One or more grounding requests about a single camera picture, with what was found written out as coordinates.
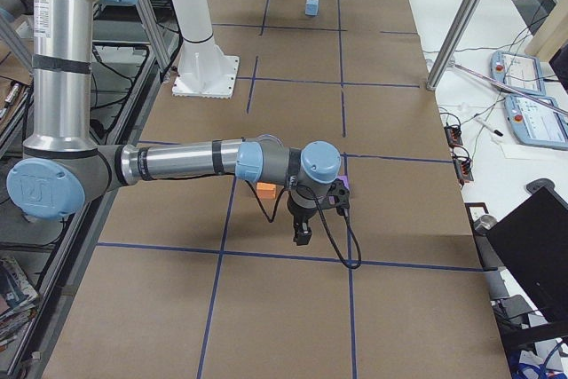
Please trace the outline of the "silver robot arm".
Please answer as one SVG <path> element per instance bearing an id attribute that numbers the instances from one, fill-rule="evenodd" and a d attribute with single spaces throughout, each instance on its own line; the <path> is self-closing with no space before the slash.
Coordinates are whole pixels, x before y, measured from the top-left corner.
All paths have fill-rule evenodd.
<path id="1" fill-rule="evenodd" d="M 310 218 L 330 207 L 340 185 L 340 154 L 327 142 L 294 149 L 263 135 L 135 147 L 102 146 L 91 139 L 93 8 L 98 1 L 33 0 L 34 128 L 6 179 L 13 203 L 30 216 L 61 219 L 140 181 L 233 175 L 287 191 L 294 241 L 307 244 Z"/>

